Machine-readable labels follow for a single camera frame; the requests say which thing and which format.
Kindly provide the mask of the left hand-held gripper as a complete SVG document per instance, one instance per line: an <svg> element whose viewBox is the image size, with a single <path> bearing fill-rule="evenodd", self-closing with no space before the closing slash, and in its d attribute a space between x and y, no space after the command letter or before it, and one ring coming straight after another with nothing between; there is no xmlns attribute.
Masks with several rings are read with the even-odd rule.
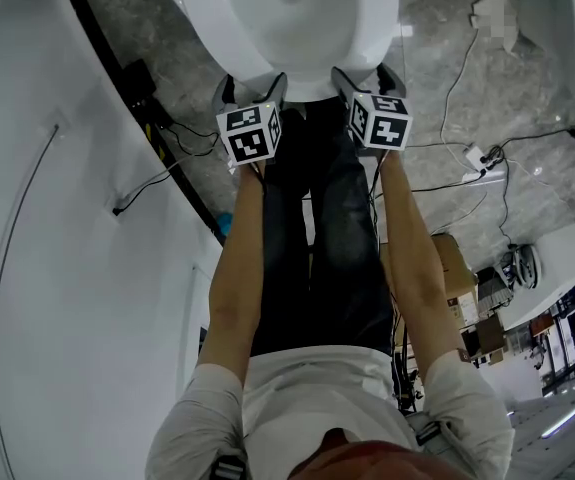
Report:
<svg viewBox="0 0 575 480"><path fill-rule="evenodd" d="M233 166L275 156L282 134L279 109L287 91L287 75L280 73L254 105L238 109L234 78L226 74L212 97L220 137Z"/></svg>

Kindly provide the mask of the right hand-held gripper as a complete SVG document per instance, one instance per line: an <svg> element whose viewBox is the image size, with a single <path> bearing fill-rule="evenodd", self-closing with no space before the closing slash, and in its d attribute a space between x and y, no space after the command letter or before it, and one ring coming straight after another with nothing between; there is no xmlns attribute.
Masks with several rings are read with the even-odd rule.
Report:
<svg viewBox="0 0 575 480"><path fill-rule="evenodd" d="M413 117L400 77L385 63L376 67L379 94L358 87L340 68L331 69L331 82L338 94L339 108L349 112L348 127L354 139L367 149L402 151L411 131Z"/></svg>

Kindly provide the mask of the white toilet with seat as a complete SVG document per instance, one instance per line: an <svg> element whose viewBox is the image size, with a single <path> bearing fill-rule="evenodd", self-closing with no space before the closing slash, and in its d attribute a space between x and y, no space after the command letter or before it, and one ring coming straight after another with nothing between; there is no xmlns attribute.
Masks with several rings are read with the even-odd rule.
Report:
<svg viewBox="0 0 575 480"><path fill-rule="evenodd" d="M356 0L353 42L335 66L363 81L386 56L396 33L398 8L399 0Z"/></svg>

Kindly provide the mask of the person's right forearm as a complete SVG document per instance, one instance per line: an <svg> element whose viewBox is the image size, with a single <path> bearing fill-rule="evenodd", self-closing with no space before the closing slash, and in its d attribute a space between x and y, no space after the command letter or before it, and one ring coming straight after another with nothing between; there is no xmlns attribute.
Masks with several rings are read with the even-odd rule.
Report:
<svg viewBox="0 0 575 480"><path fill-rule="evenodd" d="M416 204L398 153L380 167L394 296L408 329L420 376L463 342L448 308L442 263Z"/></svg>

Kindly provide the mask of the person's left forearm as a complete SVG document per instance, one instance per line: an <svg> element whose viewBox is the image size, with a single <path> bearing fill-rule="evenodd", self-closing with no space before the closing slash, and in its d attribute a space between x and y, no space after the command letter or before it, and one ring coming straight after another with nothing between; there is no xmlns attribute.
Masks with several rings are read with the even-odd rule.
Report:
<svg viewBox="0 0 575 480"><path fill-rule="evenodd" d="M230 232L209 292L210 324L198 363L214 364L245 382L260 315L264 279L265 163L244 165Z"/></svg>

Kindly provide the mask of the black box device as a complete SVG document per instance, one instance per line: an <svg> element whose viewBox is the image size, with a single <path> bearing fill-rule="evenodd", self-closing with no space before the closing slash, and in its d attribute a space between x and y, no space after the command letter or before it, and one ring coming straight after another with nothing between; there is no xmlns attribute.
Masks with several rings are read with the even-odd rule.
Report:
<svg viewBox="0 0 575 480"><path fill-rule="evenodd" d="M143 59L125 66L120 74L119 89L128 107L139 105L156 91L156 84Z"/></svg>

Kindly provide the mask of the white power strip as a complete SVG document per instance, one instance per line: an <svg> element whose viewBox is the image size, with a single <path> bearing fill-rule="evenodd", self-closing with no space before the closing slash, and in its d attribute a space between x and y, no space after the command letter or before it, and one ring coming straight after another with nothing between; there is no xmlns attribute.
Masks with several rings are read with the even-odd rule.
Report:
<svg viewBox="0 0 575 480"><path fill-rule="evenodd" d="M476 171L487 169L487 157L477 145L472 144L466 149L465 158Z"/></svg>

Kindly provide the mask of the crumpled white cloth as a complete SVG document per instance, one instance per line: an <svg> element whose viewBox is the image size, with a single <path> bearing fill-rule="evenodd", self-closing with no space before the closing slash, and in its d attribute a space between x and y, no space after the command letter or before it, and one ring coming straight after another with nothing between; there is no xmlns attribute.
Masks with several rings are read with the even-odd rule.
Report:
<svg viewBox="0 0 575 480"><path fill-rule="evenodd" d="M511 54L519 35L518 0L478 0L472 10L472 27Z"/></svg>

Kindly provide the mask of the person's dark jeans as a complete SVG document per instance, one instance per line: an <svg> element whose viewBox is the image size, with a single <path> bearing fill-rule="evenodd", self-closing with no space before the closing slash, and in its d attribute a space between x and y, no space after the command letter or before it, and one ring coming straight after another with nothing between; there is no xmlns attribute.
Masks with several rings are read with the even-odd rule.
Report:
<svg viewBox="0 0 575 480"><path fill-rule="evenodd" d="M339 98L281 114L278 152L264 171L254 356L331 345L392 351L392 300L345 115Z"/></svg>

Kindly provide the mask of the brown cardboard box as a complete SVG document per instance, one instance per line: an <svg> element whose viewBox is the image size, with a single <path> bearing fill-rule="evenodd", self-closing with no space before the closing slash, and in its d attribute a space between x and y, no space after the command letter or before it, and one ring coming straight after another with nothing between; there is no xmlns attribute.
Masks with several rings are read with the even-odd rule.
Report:
<svg viewBox="0 0 575 480"><path fill-rule="evenodd" d="M441 260L447 303L457 326L464 329L474 325L479 320L477 279L453 236L433 235L432 241Z"/></svg>

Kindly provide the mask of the grey wheeled device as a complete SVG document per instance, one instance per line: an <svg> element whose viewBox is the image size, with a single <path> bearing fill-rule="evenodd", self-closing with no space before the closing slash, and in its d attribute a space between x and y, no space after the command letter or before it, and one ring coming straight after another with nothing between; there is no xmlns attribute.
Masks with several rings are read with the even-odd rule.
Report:
<svg viewBox="0 0 575 480"><path fill-rule="evenodd" d="M503 266L507 286L533 290L542 280L542 262L534 244L511 245L509 260Z"/></svg>

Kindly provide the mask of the white display plinth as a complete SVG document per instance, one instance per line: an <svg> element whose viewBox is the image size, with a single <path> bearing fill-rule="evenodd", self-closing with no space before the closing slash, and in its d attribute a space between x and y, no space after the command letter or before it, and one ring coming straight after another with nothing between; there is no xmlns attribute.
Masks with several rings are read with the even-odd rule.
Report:
<svg viewBox="0 0 575 480"><path fill-rule="evenodd" d="M538 317L575 286L575 224L543 235L534 246L541 275L535 288L514 285L511 302L498 311L506 331Z"/></svg>

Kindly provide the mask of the person's white shirt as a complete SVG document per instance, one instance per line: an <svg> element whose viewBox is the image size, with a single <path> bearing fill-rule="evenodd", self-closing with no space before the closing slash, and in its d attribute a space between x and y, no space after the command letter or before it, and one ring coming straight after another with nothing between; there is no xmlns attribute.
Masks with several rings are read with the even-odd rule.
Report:
<svg viewBox="0 0 575 480"><path fill-rule="evenodd" d="M429 453L478 480L504 480L513 428L503 402L458 352L430 366L419 420L402 415L392 390L390 358L355 346L259 355L245 380L198 365L153 441L146 480L207 480L222 457L243 461L252 480L287 480L330 430L351 442L418 450L418 433L430 423L440 431Z"/></svg>

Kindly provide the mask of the person's chin and neck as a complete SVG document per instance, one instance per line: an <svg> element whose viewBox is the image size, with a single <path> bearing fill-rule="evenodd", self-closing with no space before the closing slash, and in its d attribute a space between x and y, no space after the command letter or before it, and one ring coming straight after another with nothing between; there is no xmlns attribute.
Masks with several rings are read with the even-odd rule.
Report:
<svg viewBox="0 0 575 480"><path fill-rule="evenodd" d="M289 480L471 480L438 457L388 443L350 443L341 429L328 431L320 446L296 466Z"/></svg>

